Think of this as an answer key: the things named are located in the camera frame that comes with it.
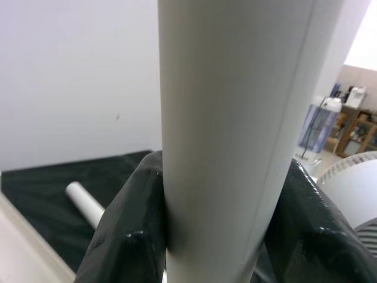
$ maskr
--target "white pvc pipe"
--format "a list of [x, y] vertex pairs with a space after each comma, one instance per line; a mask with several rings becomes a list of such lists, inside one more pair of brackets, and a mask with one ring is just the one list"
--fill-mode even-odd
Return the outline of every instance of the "white pvc pipe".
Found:
[[345, 2], [159, 0], [170, 283], [250, 280]]
[[95, 229], [101, 220], [105, 209], [96, 201], [91, 194], [78, 182], [70, 183], [65, 189], [65, 193], [74, 203], [84, 218]]

